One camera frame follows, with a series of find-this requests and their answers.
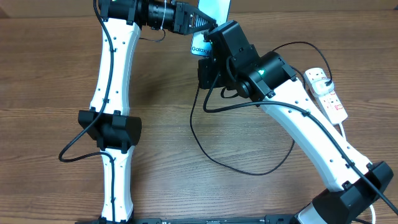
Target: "power strip switch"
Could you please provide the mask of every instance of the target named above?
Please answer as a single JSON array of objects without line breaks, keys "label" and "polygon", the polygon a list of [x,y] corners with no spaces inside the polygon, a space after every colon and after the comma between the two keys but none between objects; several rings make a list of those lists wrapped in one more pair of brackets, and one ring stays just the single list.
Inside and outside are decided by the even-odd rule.
[{"label": "power strip switch", "polygon": [[340,124],[347,119],[348,114],[335,92],[334,83],[326,86],[329,81],[322,68],[311,68],[305,71],[304,79],[310,86],[312,95],[326,118],[332,125]]}]

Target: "phone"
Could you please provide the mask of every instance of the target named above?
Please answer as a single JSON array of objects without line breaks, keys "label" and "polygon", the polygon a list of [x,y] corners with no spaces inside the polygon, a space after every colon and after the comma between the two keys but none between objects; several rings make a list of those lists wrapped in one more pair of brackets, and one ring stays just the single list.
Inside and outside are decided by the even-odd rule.
[{"label": "phone", "polygon": [[[228,19],[231,0],[199,0],[198,8],[216,20],[218,25],[224,24]],[[211,44],[204,42],[204,31],[196,32],[192,37],[191,53],[204,57],[211,56]]]}]

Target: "plug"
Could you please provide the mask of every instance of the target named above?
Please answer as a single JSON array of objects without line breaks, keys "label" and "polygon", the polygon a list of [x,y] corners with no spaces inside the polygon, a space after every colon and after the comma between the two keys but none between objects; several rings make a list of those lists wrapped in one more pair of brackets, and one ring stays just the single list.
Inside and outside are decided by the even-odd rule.
[{"label": "plug", "polygon": [[324,96],[331,91],[335,90],[335,84],[332,82],[330,85],[327,85],[327,83],[330,81],[330,79],[325,78],[322,80],[315,81],[311,84],[312,89],[311,92],[315,97],[319,96]]},{"label": "plug", "polygon": [[325,72],[323,72],[322,68],[311,68],[305,71],[304,79],[307,82],[307,84],[311,86],[312,83],[322,79],[327,79],[327,77],[325,75]]}]

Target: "cable clip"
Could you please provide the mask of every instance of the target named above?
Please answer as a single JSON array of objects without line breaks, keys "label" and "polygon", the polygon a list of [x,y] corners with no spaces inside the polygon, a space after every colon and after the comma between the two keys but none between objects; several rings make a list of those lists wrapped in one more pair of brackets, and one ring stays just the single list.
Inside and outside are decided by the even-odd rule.
[{"label": "cable clip", "polygon": [[311,115],[311,111],[306,110],[306,112],[301,113],[304,117],[310,116]]},{"label": "cable clip", "polygon": [[355,166],[355,162],[351,160],[351,162],[348,164],[350,167],[354,167]]}]

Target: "white device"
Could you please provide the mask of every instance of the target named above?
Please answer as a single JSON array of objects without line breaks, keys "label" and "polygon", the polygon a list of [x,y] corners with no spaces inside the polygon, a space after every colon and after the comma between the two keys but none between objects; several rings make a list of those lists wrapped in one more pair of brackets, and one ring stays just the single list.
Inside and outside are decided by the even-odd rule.
[{"label": "white device", "polygon": [[[224,24],[228,19],[231,0],[199,0],[198,8],[211,18],[215,19],[218,25]],[[195,21],[196,26],[204,22],[201,19]],[[204,57],[211,56],[211,44],[204,42],[203,31],[196,32],[192,37],[191,53]]]},{"label": "white device", "polygon": [[322,68],[311,68],[304,73],[304,79],[310,86],[310,91],[315,97],[323,115],[332,125],[341,124],[347,119],[348,114],[334,90],[335,84],[326,86],[330,81]]}]

